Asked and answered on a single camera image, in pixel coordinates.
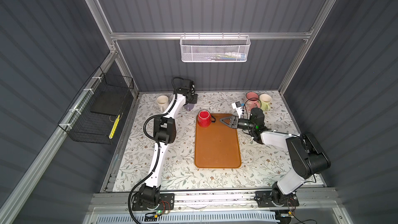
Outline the purple mug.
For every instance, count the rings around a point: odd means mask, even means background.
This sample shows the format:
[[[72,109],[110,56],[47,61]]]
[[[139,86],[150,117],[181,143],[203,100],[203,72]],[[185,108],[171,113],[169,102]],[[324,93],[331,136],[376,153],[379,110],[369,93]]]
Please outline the purple mug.
[[[184,109],[185,110],[187,110],[187,111],[192,111],[193,109],[194,109],[194,107],[195,107],[195,104],[193,104],[193,103],[186,103],[184,106]]]

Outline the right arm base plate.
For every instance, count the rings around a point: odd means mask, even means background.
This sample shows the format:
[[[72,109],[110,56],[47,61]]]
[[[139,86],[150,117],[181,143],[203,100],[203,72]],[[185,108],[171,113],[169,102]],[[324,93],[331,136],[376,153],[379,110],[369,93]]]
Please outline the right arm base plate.
[[[278,190],[256,191],[254,200],[258,207],[298,207],[300,205],[296,194],[284,195]]]

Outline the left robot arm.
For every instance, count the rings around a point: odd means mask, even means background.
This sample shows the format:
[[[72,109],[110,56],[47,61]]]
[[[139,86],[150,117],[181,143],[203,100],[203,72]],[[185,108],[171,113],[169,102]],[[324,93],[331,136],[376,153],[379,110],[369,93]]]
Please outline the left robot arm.
[[[137,185],[140,186],[137,202],[156,207],[160,202],[161,173],[166,153],[177,136],[176,118],[187,104],[196,104],[198,95],[195,83],[182,77],[172,78],[173,97],[161,114],[150,116],[143,126],[144,135],[155,142],[149,174]]]

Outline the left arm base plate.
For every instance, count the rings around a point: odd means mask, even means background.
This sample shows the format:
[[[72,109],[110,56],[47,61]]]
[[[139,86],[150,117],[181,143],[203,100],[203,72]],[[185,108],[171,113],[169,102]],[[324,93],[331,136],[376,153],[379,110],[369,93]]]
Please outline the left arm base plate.
[[[132,198],[133,211],[168,211],[174,209],[175,194],[157,194],[152,197],[141,196],[135,193]]]

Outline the light green mug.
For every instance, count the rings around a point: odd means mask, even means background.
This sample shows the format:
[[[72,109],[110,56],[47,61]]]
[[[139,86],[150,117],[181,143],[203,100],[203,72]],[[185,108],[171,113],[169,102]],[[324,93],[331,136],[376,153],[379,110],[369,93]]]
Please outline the light green mug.
[[[261,94],[261,95],[259,96],[259,101],[260,101],[260,103],[261,103],[261,107],[260,107],[260,108],[261,108],[263,111],[270,111],[270,109],[271,109],[271,102],[272,102],[272,97],[271,97],[270,95],[265,94],[265,93]]]

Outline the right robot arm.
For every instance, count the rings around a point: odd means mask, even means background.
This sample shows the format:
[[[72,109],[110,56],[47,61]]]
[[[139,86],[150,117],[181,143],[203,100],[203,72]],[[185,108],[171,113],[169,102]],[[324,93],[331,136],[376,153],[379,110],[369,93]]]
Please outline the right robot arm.
[[[268,196],[256,196],[259,205],[270,200],[275,206],[297,206],[295,192],[307,179],[330,168],[331,161],[312,133],[290,134],[271,130],[265,126],[264,113],[253,108],[248,119],[232,115],[220,122],[232,129],[247,130],[253,141],[262,145],[272,145],[287,151],[292,168],[275,182]]]

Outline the pink patterned mug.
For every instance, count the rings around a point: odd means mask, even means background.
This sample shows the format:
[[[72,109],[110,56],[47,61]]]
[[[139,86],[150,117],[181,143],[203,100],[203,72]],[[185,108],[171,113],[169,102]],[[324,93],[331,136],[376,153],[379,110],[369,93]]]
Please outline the pink patterned mug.
[[[245,109],[248,114],[250,114],[253,108],[261,108],[261,103],[259,101],[259,95],[255,92],[246,93]]]

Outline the white mug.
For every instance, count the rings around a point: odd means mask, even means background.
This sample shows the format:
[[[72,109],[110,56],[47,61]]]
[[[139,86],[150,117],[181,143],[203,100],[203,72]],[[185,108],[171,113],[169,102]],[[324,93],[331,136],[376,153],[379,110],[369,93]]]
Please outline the white mug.
[[[156,99],[156,103],[160,109],[160,111],[163,113],[167,110],[167,108],[169,107],[170,101],[168,96],[166,95],[161,95],[159,97],[157,97]]]

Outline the red mug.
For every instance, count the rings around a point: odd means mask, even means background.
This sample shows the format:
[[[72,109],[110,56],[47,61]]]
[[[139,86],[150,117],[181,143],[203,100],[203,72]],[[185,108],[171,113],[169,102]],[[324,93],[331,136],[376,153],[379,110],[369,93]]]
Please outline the red mug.
[[[207,128],[211,123],[215,123],[216,119],[209,111],[203,110],[197,116],[198,125],[202,128]]]

